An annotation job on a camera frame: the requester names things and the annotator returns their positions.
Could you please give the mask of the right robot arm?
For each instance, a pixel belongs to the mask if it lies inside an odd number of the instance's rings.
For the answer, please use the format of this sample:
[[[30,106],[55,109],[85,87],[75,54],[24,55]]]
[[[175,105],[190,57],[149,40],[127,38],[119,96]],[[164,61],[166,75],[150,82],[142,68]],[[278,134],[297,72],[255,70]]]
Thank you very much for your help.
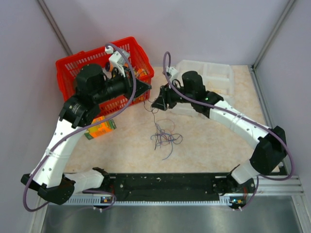
[[[164,72],[169,82],[160,87],[159,96],[152,107],[166,111],[179,103],[190,104],[194,111],[228,127],[254,150],[249,160],[238,165],[227,175],[226,184],[230,191],[240,191],[245,182],[255,176],[269,175],[286,157],[286,137],[281,127],[271,129],[246,117],[222,96],[206,90],[198,72],[183,73],[182,81],[173,79],[177,73],[173,68]]]

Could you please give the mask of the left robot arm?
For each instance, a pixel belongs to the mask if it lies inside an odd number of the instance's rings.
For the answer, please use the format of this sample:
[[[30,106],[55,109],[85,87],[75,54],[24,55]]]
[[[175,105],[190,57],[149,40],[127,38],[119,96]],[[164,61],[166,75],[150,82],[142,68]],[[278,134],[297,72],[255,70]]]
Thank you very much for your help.
[[[76,92],[64,103],[43,158],[30,174],[21,178],[27,189],[58,205],[67,202],[75,193],[92,188],[103,193],[110,188],[105,171],[98,167],[87,172],[64,173],[77,142],[99,115],[100,104],[119,96],[132,101],[152,88],[137,79],[127,67],[123,73],[114,69],[112,77],[108,78],[99,64],[83,66],[75,81]]]

